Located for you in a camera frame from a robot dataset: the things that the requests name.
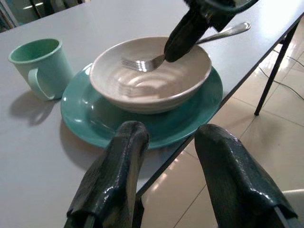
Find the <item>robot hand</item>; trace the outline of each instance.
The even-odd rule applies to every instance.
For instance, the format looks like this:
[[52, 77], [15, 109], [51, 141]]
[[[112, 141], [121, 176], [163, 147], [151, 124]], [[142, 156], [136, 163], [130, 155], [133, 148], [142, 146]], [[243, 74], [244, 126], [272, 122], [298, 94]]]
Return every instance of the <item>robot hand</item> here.
[[258, 0], [185, 0], [189, 11], [170, 34], [165, 59], [174, 62], [188, 53], [209, 27], [221, 31], [238, 13]]

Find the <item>fork handle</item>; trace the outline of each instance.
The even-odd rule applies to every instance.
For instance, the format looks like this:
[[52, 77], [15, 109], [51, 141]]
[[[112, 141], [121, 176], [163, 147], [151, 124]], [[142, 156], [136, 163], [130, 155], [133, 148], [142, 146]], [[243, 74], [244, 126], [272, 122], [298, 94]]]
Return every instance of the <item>fork handle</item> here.
[[228, 29], [226, 29], [226, 30], [224, 30], [220, 33], [217, 33], [213, 36], [200, 39], [198, 42], [196, 42], [196, 44], [202, 44], [202, 43], [206, 43], [206, 42], [209, 42], [209, 41], [212, 41], [212, 40], [221, 39], [221, 38], [224, 38], [224, 37], [230, 37], [230, 36], [245, 32], [248, 29], [250, 29], [250, 27], [251, 27], [251, 25], [250, 25], [249, 22], [243, 22], [243, 23], [240, 23], [236, 26], [228, 28]]

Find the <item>teal plate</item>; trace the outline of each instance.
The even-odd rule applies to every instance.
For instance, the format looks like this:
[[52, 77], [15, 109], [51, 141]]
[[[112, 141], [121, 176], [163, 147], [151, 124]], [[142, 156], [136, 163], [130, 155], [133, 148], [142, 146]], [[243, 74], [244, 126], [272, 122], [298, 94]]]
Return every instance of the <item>teal plate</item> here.
[[75, 135], [99, 147], [106, 147], [118, 127], [130, 120], [145, 124], [150, 133], [150, 149], [174, 143], [207, 123], [223, 96], [222, 82], [212, 68], [199, 91], [183, 105], [161, 114], [134, 114], [112, 105], [93, 89], [88, 77], [90, 67], [79, 72], [67, 86], [61, 115]]

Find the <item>mug handle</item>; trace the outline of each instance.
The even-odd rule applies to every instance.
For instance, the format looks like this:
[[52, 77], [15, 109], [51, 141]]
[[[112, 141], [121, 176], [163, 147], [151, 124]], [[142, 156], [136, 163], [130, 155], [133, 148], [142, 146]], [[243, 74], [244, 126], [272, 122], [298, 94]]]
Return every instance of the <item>mug handle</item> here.
[[53, 100], [55, 97], [55, 94], [47, 95], [40, 87], [38, 82], [38, 68], [31, 69], [28, 73], [28, 84], [31, 87], [31, 89], [34, 91], [34, 93], [44, 101]]

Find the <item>tiled floor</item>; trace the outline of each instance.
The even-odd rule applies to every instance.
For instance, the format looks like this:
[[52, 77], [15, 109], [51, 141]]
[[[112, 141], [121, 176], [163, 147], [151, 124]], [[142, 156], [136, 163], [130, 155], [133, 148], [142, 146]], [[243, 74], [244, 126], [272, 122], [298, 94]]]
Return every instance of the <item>tiled floor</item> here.
[[[270, 74], [276, 52], [260, 64]], [[288, 56], [304, 64], [304, 21], [299, 24]], [[304, 67], [290, 58], [276, 80], [304, 96]], [[272, 85], [260, 116], [254, 110], [267, 78], [257, 68], [211, 120], [239, 137], [281, 190], [304, 189], [304, 101], [284, 86]], [[142, 228], [215, 228], [206, 181], [194, 143], [177, 157], [144, 194]]]

